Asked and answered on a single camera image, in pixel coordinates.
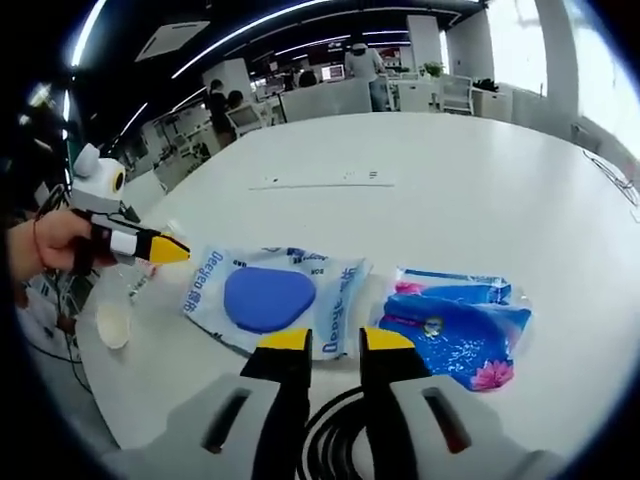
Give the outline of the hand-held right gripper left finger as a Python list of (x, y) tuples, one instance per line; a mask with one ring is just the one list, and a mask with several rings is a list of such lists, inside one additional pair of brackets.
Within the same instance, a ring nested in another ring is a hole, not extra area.
[(312, 333), (264, 337), (238, 374), (174, 408), (148, 445), (105, 457), (111, 479), (293, 479), (309, 418)]

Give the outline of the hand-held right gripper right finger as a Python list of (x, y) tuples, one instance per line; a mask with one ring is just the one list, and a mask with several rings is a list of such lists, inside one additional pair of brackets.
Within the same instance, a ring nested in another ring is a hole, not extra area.
[(360, 331), (365, 430), (377, 479), (552, 479), (563, 465), (510, 438), (494, 410), (434, 376), (404, 336)]

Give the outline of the person's left hand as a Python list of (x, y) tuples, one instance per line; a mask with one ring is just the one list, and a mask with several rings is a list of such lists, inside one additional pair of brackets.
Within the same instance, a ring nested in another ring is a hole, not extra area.
[(43, 266), (69, 271), (75, 258), (74, 241), (91, 238), (91, 224), (68, 210), (47, 213), (34, 223), (34, 239)]

